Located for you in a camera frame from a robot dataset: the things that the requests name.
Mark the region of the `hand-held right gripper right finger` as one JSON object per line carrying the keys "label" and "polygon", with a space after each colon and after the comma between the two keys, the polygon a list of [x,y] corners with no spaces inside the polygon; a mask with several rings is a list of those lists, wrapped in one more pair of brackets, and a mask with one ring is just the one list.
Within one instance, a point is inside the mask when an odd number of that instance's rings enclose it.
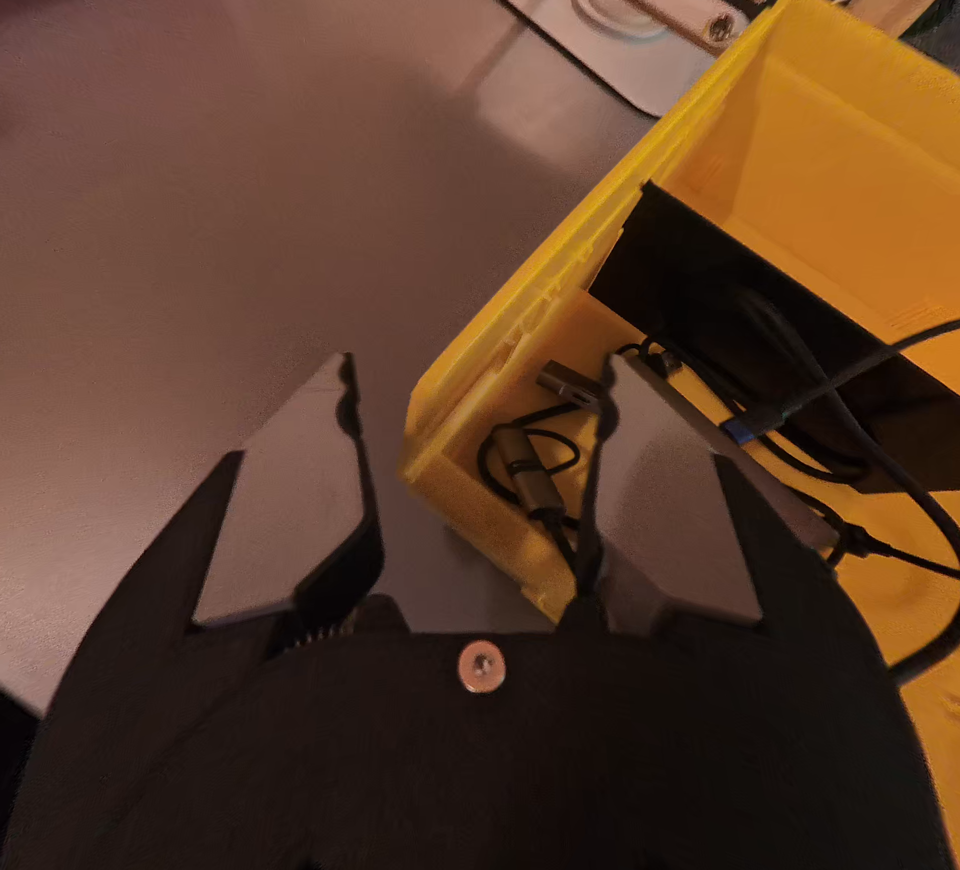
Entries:
{"label": "hand-held right gripper right finger", "polygon": [[737,627],[762,606],[724,492],[734,468],[716,427],[642,363],[606,360],[604,418],[584,522],[598,539],[598,596],[616,634],[654,634],[673,616]]}

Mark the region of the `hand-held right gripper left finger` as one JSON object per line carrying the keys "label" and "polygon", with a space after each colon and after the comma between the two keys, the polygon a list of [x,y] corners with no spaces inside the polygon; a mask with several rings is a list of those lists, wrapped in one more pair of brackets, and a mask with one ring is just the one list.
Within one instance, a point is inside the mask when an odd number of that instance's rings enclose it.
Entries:
{"label": "hand-held right gripper left finger", "polygon": [[243,447],[194,621],[342,623],[385,560],[350,353],[334,353]]}

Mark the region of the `grey usb hub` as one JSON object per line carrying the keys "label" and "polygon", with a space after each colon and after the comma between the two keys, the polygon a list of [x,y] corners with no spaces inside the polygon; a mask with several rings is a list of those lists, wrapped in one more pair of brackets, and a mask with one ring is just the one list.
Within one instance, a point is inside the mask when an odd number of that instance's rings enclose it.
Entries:
{"label": "grey usb hub", "polygon": [[543,365],[535,383],[563,403],[597,415],[602,411],[606,395],[603,384],[557,360],[548,360]]}
{"label": "grey usb hub", "polygon": [[730,459],[801,543],[815,551],[825,551],[835,546],[838,534],[834,527],[732,442],[708,416],[665,379],[656,375],[646,364],[636,362],[634,357],[627,358],[615,353],[607,361],[612,373],[607,378],[611,388],[627,386],[627,375],[630,374],[632,382],[643,386],[647,396],[658,397],[712,451]]}

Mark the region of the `yellow plastic bin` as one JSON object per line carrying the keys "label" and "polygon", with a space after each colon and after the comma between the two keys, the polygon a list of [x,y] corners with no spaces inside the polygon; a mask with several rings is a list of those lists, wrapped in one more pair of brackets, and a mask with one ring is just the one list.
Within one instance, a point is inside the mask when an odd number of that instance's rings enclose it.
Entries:
{"label": "yellow plastic bin", "polygon": [[[653,181],[881,341],[774,416],[735,415],[590,287]],[[778,0],[487,303],[414,388],[399,473],[557,626],[416,635],[391,719],[424,789],[411,844],[465,868],[953,868],[902,700],[958,649],[935,603],[889,668],[825,564],[737,466],[720,469],[762,608],[737,627],[677,615],[616,634],[584,519],[600,414],[536,384],[551,359],[604,384],[634,357],[790,488],[779,431],[865,482],[822,499],[918,549],[958,547],[957,492],[930,492],[835,390],[903,355],[958,392],[958,78],[827,0]]]}

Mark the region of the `black bin divider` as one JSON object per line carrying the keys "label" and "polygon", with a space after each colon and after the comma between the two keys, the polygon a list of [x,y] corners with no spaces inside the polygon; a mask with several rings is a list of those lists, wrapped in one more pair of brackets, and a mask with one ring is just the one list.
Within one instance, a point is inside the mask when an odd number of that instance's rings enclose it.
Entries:
{"label": "black bin divider", "polygon": [[[642,185],[589,291],[677,356],[736,416],[774,416],[882,347],[653,181]],[[957,391],[897,355],[835,394],[926,490],[958,491]]]}

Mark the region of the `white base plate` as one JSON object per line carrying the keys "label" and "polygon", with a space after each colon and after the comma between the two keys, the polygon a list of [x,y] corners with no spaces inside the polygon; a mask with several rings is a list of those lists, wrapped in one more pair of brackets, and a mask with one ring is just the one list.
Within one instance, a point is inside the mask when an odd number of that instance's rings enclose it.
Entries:
{"label": "white base plate", "polygon": [[714,58],[616,0],[502,0],[636,110],[663,117]]}

